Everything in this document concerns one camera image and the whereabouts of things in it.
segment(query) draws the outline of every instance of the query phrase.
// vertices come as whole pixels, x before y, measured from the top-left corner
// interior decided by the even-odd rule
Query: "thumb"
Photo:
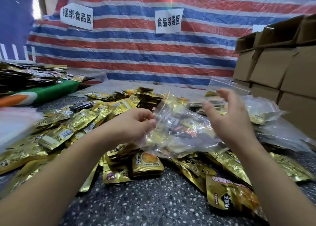
[[[156,120],[151,119],[151,120],[145,120],[143,122],[140,122],[140,127],[144,133],[146,133],[147,131],[153,130],[154,128],[156,128]]]
[[[221,115],[216,111],[215,106],[208,102],[204,101],[203,102],[203,109],[210,120],[211,124],[215,122],[216,120],[220,119]]]

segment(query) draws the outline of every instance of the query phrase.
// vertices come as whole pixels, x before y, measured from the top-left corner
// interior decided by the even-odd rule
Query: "forearm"
[[[83,136],[1,200],[1,224],[57,225],[93,167],[106,149],[111,148],[107,145],[110,141],[100,143],[99,133],[96,129]]]
[[[312,225],[316,208],[257,140],[237,152],[270,225]]]

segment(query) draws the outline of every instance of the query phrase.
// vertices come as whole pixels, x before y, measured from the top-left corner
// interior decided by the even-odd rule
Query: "hand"
[[[100,133],[106,134],[115,147],[142,137],[156,127],[154,114],[147,109],[129,109],[97,127]]]
[[[254,143],[258,145],[247,109],[241,98],[230,89],[219,89],[216,92],[228,102],[228,111],[225,115],[220,115],[210,102],[203,103],[203,109],[215,133],[235,153],[242,151],[245,147],[252,147]]]

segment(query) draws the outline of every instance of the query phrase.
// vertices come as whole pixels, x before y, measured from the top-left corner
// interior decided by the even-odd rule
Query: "blue wall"
[[[32,0],[0,0],[0,43],[5,44],[9,59],[14,59],[11,44],[24,59],[23,46],[34,22]]]

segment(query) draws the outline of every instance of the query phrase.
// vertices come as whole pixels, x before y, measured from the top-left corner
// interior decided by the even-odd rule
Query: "left hand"
[[[154,114],[147,109],[130,109],[114,117],[95,130],[107,137],[113,145],[125,144],[142,137],[156,127]]]

